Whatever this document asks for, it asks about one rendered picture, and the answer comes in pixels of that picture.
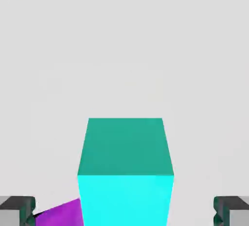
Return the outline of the small cyan cube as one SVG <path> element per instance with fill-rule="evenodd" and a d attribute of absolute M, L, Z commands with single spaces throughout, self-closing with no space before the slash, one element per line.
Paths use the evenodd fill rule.
<path fill-rule="evenodd" d="M 77 174 L 84 226 L 166 226 L 174 171 L 161 118 L 90 118 Z"/>

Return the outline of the small purple cube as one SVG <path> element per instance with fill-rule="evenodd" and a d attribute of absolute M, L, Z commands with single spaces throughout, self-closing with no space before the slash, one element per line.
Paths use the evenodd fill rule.
<path fill-rule="evenodd" d="M 84 226 L 79 198 L 40 212 L 34 217 L 36 226 Z"/>

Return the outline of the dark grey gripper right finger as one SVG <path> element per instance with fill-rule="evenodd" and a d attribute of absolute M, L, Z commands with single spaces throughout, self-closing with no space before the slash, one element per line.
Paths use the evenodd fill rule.
<path fill-rule="evenodd" d="M 216 196 L 213 226 L 249 226 L 249 196 Z"/>

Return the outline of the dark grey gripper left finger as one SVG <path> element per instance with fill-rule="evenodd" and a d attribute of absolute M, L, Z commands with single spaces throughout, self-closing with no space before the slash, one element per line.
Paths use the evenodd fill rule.
<path fill-rule="evenodd" d="M 0 226 L 36 226 L 33 196 L 0 196 Z"/>

